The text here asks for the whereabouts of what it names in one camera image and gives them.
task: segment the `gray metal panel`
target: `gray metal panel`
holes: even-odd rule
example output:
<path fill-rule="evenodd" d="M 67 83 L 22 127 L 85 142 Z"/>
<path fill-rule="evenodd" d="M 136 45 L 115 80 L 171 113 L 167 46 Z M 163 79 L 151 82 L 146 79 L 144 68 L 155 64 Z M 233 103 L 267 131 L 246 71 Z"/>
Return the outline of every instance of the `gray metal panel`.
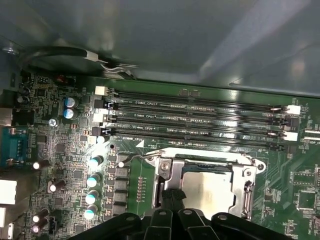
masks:
<path fill-rule="evenodd" d="M 86 48 L 143 79 L 320 96 L 319 12 L 316 0 L 10 0 L 0 35 Z"/>

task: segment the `electrolytic capacitor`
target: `electrolytic capacitor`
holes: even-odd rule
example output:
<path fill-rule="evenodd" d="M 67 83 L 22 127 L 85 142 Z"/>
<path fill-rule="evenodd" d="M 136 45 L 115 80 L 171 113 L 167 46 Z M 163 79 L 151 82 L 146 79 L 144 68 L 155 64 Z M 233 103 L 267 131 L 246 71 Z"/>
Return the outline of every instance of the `electrolytic capacitor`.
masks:
<path fill-rule="evenodd" d="M 50 189 L 51 192 L 54 193 L 55 191 L 62 189 L 65 185 L 66 185 L 66 181 L 62 179 L 62 180 L 60 180 L 60 181 L 55 182 L 54 184 L 52 184 L 52 185 L 49 187 L 49 189 Z"/>
<path fill-rule="evenodd" d="M 100 164 L 102 164 L 104 158 L 102 156 L 95 156 L 88 161 L 88 166 L 90 168 L 97 168 Z"/>
<path fill-rule="evenodd" d="M 22 95 L 22 96 L 28 96 L 30 94 L 30 88 L 28 87 L 21 87 L 19 88 L 18 92 Z"/>
<path fill-rule="evenodd" d="M 87 196 L 85 196 L 85 202 L 89 205 L 94 204 L 98 198 L 99 193 L 96 190 L 91 190 Z"/>
<path fill-rule="evenodd" d="M 79 105 L 79 102 L 77 99 L 73 98 L 73 97 L 67 97 L 65 100 L 64 100 L 64 105 L 67 107 L 67 108 L 76 108 L 78 107 Z"/>
<path fill-rule="evenodd" d="M 19 104 L 28 104 L 30 103 L 30 98 L 28 98 L 27 96 L 19 96 L 16 101 L 19 103 Z"/>
<path fill-rule="evenodd" d="M 90 188 L 94 188 L 101 181 L 101 175 L 99 172 L 92 174 L 87 180 L 86 184 Z"/>
<path fill-rule="evenodd" d="M 98 212 L 98 208 L 96 205 L 89 205 L 87 209 L 84 211 L 84 218 L 87 220 L 91 220 L 95 217 Z"/>
<path fill-rule="evenodd" d="M 45 227 L 45 225 L 47 225 L 49 222 L 49 220 L 44 217 L 42 219 L 40 219 L 35 225 L 33 225 L 31 227 L 31 231 L 34 233 L 34 234 L 37 234 L 41 231 L 41 229 L 43 229 Z"/>
<path fill-rule="evenodd" d="M 48 159 L 40 160 L 40 161 L 35 161 L 33 163 L 33 168 L 36 170 L 39 169 L 45 169 L 46 167 L 50 166 L 50 162 Z"/>
<path fill-rule="evenodd" d="M 32 221 L 35 223 L 38 223 L 41 219 L 49 215 L 49 210 L 46 208 L 43 208 L 41 211 L 37 212 L 33 217 Z"/>
<path fill-rule="evenodd" d="M 63 116 L 66 119 L 74 120 L 78 117 L 79 113 L 76 109 L 67 108 L 63 111 Z"/>

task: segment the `black dimm slot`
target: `black dimm slot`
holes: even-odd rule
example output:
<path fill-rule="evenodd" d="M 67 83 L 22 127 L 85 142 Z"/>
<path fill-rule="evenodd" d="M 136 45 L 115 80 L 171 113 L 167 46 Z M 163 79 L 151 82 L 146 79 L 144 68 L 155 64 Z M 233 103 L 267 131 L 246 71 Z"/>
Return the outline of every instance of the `black dimm slot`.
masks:
<path fill-rule="evenodd" d="M 161 110 L 161 111 L 150 111 L 150 110 L 143 110 L 141 107 L 135 107 L 135 106 L 130 106 L 130 107 L 125 107 L 125 106 L 119 106 L 118 111 L 120 112 L 130 112 L 132 113 L 133 111 L 136 112 L 137 114 L 158 114 L 158 115 L 168 115 L 168 116 L 174 116 L 174 117 L 182 117 L 182 118 L 202 118 L 204 120 L 217 120 L 217 121 L 242 121 L 244 123 L 252 123 L 252 124 L 261 124 L 261 123 L 270 123 L 270 119 L 267 117 L 257 117 L 257 116 L 240 116 L 240 115 L 228 115 L 228 114 L 217 114 L 216 112 L 198 112 L 198 111 L 184 111 L 180 109 L 180 113 L 177 113 L 176 110 L 168 110 L 167 108 L 152 108 L 152 107 L 147 107 L 148 109 L 155 109 L 155 110 Z"/>
<path fill-rule="evenodd" d="M 249 103 L 241 103 L 241 102 L 232 102 L 232 101 L 217 101 L 217 100 L 209 100 L 204 98 L 190 98 L 184 96 L 168 96 L 168 95 L 157 95 L 157 94 L 147 94 L 147 93 L 137 93 L 137 92 L 118 92 L 118 96 L 120 98 L 136 98 L 137 100 L 151 100 L 151 101 L 158 101 L 158 99 L 165 99 L 171 103 L 180 103 L 180 104 L 187 104 L 192 101 L 194 105 L 209 105 L 222 108 L 237 108 L 249 111 L 262 111 L 262 112 L 270 112 L 272 106 L 269 105 L 260 105 L 260 104 L 249 104 Z"/>
<path fill-rule="evenodd" d="M 139 131 L 139 130 L 119 130 L 115 129 L 112 136 L 118 137 L 133 137 L 133 138 L 141 138 L 144 139 L 158 139 L 158 140 L 171 140 L 171 141 L 190 141 L 190 142 L 197 142 L 197 143 L 210 143 L 210 144 L 217 144 L 217 145 L 230 145 L 230 146 L 246 146 L 246 147 L 254 147 L 254 148 L 269 148 L 270 146 L 266 143 L 258 144 L 254 141 L 245 140 L 245 142 L 239 141 L 237 139 L 225 140 L 225 139 L 203 139 L 201 137 L 183 137 L 183 136 L 172 136 L 172 135 L 165 135 L 165 134 L 158 134 L 154 135 L 149 132 Z"/>
<path fill-rule="evenodd" d="M 213 122 L 208 122 L 208 123 L 198 123 L 198 122 L 189 122 L 189 121 L 179 121 L 179 120 L 169 120 L 169 119 L 157 119 L 157 118 L 141 118 L 141 117 L 133 117 L 133 116 L 117 116 L 116 123 L 119 121 L 132 121 L 135 123 L 144 123 L 144 124 L 149 124 L 149 123 L 157 123 L 157 124 L 170 124 L 171 126 L 178 126 L 178 127 L 190 127 L 190 128 L 238 128 L 238 129 L 245 129 L 248 127 L 234 127 L 234 126 L 227 126 L 227 125 L 221 125 L 221 124 L 216 124 Z M 253 132 L 265 132 L 265 128 L 258 128 L 258 126 L 250 126 L 250 130 Z"/>
<path fill-rule="evenodd" d="M 154 124 L 154 123 L 150 123 L 150 122 L 154 122 L 154 121 L 144 121 L 144 120 L 135 120 L 135 119 L 128 119 L 127 120 L 117 120 L 116 123 L 118 124 L 124 124 L 124 125 L 136 125 L 136 124 L 143 124 L 143 126 L 149 126 L 149 127 L 157 127 L 157 128 L 161 128 L 161 127 L 166 127 L 168 129 L 170 128 L 175 128 L 175 129 L 186 129 L 189 131 L 206 131 L 208 133 L 212 132 L 212 131 L 216 131 L 219 133 L 223 133 L 223 134 L 245 134 L 245 135 L 263 135 L 266 136 L 268 134 L 268 131 L 265 129 L 254 129 L 254 128 L 242 128 L 242 127 L 230 127 L 230 126 L 208 126 L 210 124 L 203 124 L 204 126 L 201 125 L 196 125 L 196 124 L 188 124 L 186 126 L 186 124 L 181 125 L 178 124 L 176 122 L 171 123 L 171 122 L 161 122 L 162 124 Z"/>

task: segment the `screw hole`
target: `screw hole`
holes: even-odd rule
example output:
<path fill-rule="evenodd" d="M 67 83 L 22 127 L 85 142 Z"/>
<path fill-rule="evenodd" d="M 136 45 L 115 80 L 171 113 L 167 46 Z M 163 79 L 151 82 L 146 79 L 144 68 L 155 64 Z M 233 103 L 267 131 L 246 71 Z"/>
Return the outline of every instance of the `screw hole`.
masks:
<path fill-rule="evenodd" d="M 190 210 L 184 210 L 183 213 L 184 213 L 185 215 L 190 215 L 190 214 L 192 214 L 192 211 L 190 211 Z"/>
<path fill-rule="evenodd" d="M 130 217 L 127 217 L 125 220 L 127 220 L 127 221 L 133 221 L 133 220 L 135 220 L 135 218 L 134 218 L 133 216 L 130 216 Z"/>

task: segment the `dimm slot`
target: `dimm slot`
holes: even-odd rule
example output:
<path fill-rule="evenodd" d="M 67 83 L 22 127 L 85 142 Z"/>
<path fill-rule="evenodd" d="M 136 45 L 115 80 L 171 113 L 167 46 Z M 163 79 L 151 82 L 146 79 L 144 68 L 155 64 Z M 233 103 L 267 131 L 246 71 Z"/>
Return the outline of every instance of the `dimm slot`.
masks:
<path fill-rule="evenodd" d="M 165 99 L 171 103 L 181 103 L 188 104 L 189 102 L 193 102 L 193 104 L 204 104 L 204 105 L 216 105 L 217 107 L 223 108 L 237 108 L 244 109 L 249 111 L 259 111 L 259 112 L 270 112 L 273 106 L 269 105 L 261 105 L 261 104 L 249 104 L 242 102 L 232 102 L 232 101 L 217 101 L 217 100 L 209 100 L 204 98 L 194 98 L 194 97 L 184 97 L 184 96 L 168 96 L 168 95 L 157 95 L 157 94 L 147 94 L 147 93 L 137 93 L 137 92 L 118 92 L 118 96 L 120 98 L 136 98 L 137 100 L 152 100 L 157 101 L 158 99 Z"/>
<path fill-rule="evenodd" d="M 169 122 L 162 122 L 162 124 L 154 124 L 150 122 L 144 122 L 141 120 L 134 120 L 134 119 L 121 119 L 116 121 L 117 124 L 124 124 L 124 125 L 140 125 L 143 124 L 143 126 L 148 127 L 157 127 L 157 128 L 163 128 L 166 127 L 168 129 L 176 128 L 176 129 L 186 129 L 189 131 L 202 131 L 206 132 L 206 134 L 210 134 L 212 131 L 217 131 L 219 133 L 231 133 L 231 134 L 245 134 L 245 135 L 256 135 L 256 136 L 266 136 L 268 135 L 268 131 L 265 129 L 254 129 L 254 128 L 245 128 L 245 127 L 230 127 L 230 126 L 201 126 L 197 124 L 188 124 L 188 125 L 181 125 L 178 123 L 169 123 Z"/>
<path fill-rule="evenodd" d="M 265 125 L 270 125 L 272 121 L 275 124 L 280 124 L 279 118 L 270 118 L 270 117 L 257 117 L 257 116 L 241 116 L 241 115 L 228 115 L 228 114 L 217 114 L 215 112 L 179 112 L 169 109 L 155 109 L 153 111 L 150 110 L 143 110 L 141 108 L 133 107 L 124 107 L 119 106 L 117 109 L 118 112 L 128 112 L 133 114 L 146 114 L 146 115 L 159 115 L 159 116 L 173 116 L 173 117 L 180 117 L 180 118 L 189 118 L 189 119 L 196 119 L 201 118 L 203 120 L 208 121 L 241 121 L 243 123 L 252 123 L 252 124 L 261 124 L 264 123 Z"/>
<path fill-rule="evenodd" d="M 228 141 L 221 141 L 221 140 L 208 140 L 208 139 L 185 139 L 184 137 L 177 137 L 177 136 L 168 136 L 165 134 L 162 135 L 153 135 L 153 134 L 144 134 L 141 131 L 115 131 L 112 136 L 116 137 L 126 137 L 126 138 L 141 138 L 144 139 L 150 139 L 150 140 L 159 140 L 159 141 L 187 141 L 188 143 L 194 143 L 194 144 L 215 144 L 218 146 L 234 146 L 234 147 L 247 147 L 247 148 L 264 148 L 264 149 L 270 149 L 273 150 L 279 150 L 282 151 L 284 147 L 282 145 L 278 145 L 277 143 L 274 143 L 274 146 L 271 146 L 268 143 L 261 143 L 257 144 L 256 142 L 237 142 L 234 140 L 228 140 Z"/>

